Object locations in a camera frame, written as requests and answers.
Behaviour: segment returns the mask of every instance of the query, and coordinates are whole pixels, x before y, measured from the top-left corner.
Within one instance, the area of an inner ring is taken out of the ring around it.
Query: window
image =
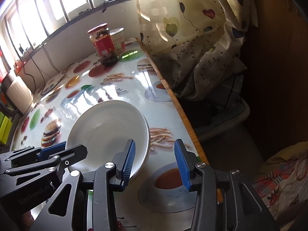
[[[0,22],[0,46],[13,67],[21,49],[32,51],[71,19],[105,0],[15,0]]]

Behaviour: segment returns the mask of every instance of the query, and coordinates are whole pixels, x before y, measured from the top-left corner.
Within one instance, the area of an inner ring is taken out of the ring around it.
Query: red heart print
[[[203,14],[205,14],[207,17],[211,18],[211,19],[214,19],[215,17],[215,11],[212,10],[212,9],[209,9],[209,10],[202,10]]]

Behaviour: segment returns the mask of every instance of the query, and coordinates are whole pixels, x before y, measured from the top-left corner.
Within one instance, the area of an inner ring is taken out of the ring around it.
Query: hamburger print
[[[48,147],[56,143],[58,135],[60,134],[62,119],[56,119],[47,124],[43,136],[41,145]]]

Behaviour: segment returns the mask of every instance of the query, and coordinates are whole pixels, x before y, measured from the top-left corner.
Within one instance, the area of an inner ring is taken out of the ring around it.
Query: white wall
[[[108,23],[110,29],[124,28],[124,38],[139,38],[139,20],[137,15],[136,0],[127,1],[108,7],[102,13],[101,10],[79,20],[69,26],[45,45],[55,67],[58,70],[66,69],[74,63],[95,52],[93,44],[89,40],[87,31],[93,27]],[[33,56],[35,63],[43,71],[45,81],[55,76],[58,72],[50,65],[43,49]],[[36,88],[43,85],[43,79],[32,60],[25,64],[25,71],[35,78]],[[25,84],[34,91],[33,79],[24,74],[23,69],[19,72]]]

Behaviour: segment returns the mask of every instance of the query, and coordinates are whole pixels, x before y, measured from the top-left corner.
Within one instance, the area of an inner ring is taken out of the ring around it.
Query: wooden table edge
[[[180,105],[178,99],[176,98],[175,94],[173,93],[172,89],[170,88],[169,84],[167,83],[167,81],[163,78],[163,76],[161,75],[160,71],[158,70],[158,68],[156,67],[155,63],[153,62],[153,60],[151,59],[151,57],[149,56],[149,54],[147,53],[147,51],[145,50],[144,46],[142,45],[142,43],[140,42],[140,40],[138,38],[136,38],[137,42],[140,45],[140,48],[143,50],[145,56],[147,57],[147,59],[149,60],[149,62],[151,63],[151,65],[153,66],[158,78],[161,80],[161,83],[163,84],[163,86],[165,87],[167,93],[169,94],[179,116],[181,117],[184,126],[197,150],[197,153],[201,159],[201,161],[205,162],[206,164],[209,165],[208,159],[203,151],[203,148],[197,138],[197,135],[195,133],[195,131],[193,130],[193,127],[191,126],[182,106]],[[221,194],[221,191],[218,189],[217,190],[217,199],[218,202],[221,203],[223,201],[223,197]]]

